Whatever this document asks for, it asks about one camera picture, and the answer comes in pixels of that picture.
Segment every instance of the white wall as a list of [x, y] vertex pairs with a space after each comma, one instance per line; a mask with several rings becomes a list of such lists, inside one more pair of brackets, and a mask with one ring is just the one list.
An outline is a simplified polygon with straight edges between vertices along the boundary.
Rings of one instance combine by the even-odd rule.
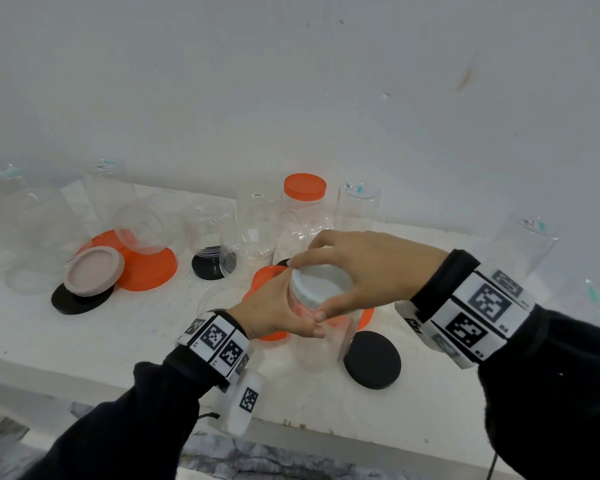
[[547, 274], [600, 273], [600, 0], [0, 0], [0, 157], [108, 155], [222, 195], [375, 180], [448, 229], [531, 205]]

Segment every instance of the black cable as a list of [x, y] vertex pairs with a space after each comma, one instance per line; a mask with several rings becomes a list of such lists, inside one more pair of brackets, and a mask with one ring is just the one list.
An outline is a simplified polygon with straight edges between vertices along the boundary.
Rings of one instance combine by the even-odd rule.
[[218, 418], [220, 418], [220, 414], [218, 414], [218, 413], [200, 414], [200, 416], [198, 416], [198, 419], [202, 419], [202, 418], [215, 418], [215, 419], [218, 419]]
[[496, 467], [496, 460], [498, 459], [498, 454], [494, 453], [493, 461], [491, 462], [491, 468], [489, 468], [489, 473], [487, 475], [486, 480], [491, 480], [491, 476], [493, 475], [493, 469]]

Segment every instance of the black lid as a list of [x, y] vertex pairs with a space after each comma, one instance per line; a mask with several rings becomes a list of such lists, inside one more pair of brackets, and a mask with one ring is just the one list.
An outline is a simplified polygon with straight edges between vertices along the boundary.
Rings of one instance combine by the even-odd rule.
[[220, 270], [220, 256], [206, 257], [206, 256], [193, 256], [191, 260], [191, 267], [193, 268], [194, 274], [207, 281], [220, 280], [224, 278], [222, 270]]
[[366, 330], [353, 336], [343, 362], [351, 378], [369, 389], [391, 386], [402, 368], [400, 354], [391, 341]]
[[64, 287], [58, 286], [51, 295], [51, 304], [64, 315], [79, 315], [101, 306], [113, 293], [113, 286], [94, 296], [78, 296]]

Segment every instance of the black sleeve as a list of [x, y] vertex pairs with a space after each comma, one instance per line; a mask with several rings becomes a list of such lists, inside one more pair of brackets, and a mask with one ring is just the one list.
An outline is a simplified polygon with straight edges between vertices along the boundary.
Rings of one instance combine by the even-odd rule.
[[117, 401], [98, 405], [65, 431], [23, 479], [175, 478], [198, 418], [198, 400], [218, 383], [218, 375], [178, 346], [162, 365], [136, 364], [134, 378], [135, 385]]
[[[412, 300], [424, 310], [420, 319], [430, 318], [477, 266], [464, 251], [449, 255]], [[536, 306], [478, 375], [491, 444], [520, 475], [600, 478], [599, 327]]]

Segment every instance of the pink lid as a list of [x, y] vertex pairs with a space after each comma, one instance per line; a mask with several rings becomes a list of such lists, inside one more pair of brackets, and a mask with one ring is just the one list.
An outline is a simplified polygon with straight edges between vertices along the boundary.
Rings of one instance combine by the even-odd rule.
[[125, 268], [125, 259], [107, 246], [87, 249], [69, 266], [64, 286], [77, 296], [94, 296], [111, 288]]

